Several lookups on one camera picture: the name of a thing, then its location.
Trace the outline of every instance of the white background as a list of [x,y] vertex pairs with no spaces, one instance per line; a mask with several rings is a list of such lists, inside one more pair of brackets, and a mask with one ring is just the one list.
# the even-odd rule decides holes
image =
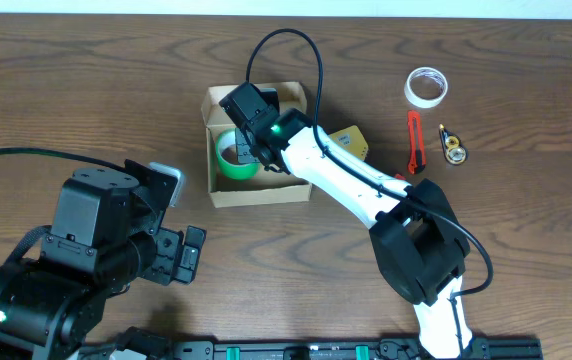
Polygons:
[[572,0],[0,0],[0,12],[572,19]]

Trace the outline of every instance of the wooden table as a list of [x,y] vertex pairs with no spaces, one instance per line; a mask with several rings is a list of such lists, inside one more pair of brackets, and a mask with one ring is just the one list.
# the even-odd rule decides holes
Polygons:
[[[406,76],[419,66],[446,74],[445,100],[422,111],[428,166],[409,180],[439,184],[492,256],[495,281],[465,299],[468,324],[534,335],[546,359],[572,358],[572,22],[557,21],[0,15],[0,147],[176,166],[188,186],[165,224],[208,230],[197,281],[137,280],[89,338],[129,326],[220,340],[418,331],[412,307],[380,276],[368,232],[325,193],[211,205],[206,88],[243,81],[253,47],[280,27],[307,32],[322,52],[320,123],[357,124],[368,162],[387,173],[406,173]],[[308,46],[288,35],[265,46],[252,76],[298,80],[309,94],[316,79]],[[444,161],[439,123],[467,146],[463,166]],[[52,222],[63,181],[82,166],[0,157],[0,264],[24,232]],[[485,268],[474,251],[466,264],[470,287]]]

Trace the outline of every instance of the green tape roll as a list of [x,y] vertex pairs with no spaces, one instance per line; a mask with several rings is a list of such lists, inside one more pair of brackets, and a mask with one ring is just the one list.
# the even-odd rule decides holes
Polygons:
[[226,130],[219,135],[215,143],[215,153],[217,153],[217,163],[222,173],[231,179],[247,180],[255,176],[259,170],[258,163],[235,165],[226,161],[222,157],[224,150],[235,145],[235,129]]

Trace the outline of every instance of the open box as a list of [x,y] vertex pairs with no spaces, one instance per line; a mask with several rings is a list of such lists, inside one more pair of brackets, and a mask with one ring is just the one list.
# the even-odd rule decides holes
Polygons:
[[[298,82],[255,84],[258,88],[274,88],[279,97],[280,112],[297,108],[306,112],[306,96]],[[260,170],[248,180],[233,180],[224,176],[217,164],[215,141],[219,135],[235,125],[219,106],[219,101],[237,85],[208,88],[202,103],[202,117],[206,125],[208,162],[208,194],[216,208],[259,204],[308,201],[312,185],[292,175]]]

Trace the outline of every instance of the red object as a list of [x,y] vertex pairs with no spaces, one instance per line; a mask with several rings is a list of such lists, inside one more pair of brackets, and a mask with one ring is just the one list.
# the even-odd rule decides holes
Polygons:
[[411,110],[408,112],[408,133],[410,134],[410,160],[408,160],[408,171],[415,175],[422,172],[426,167],[422,122],[417,111]]

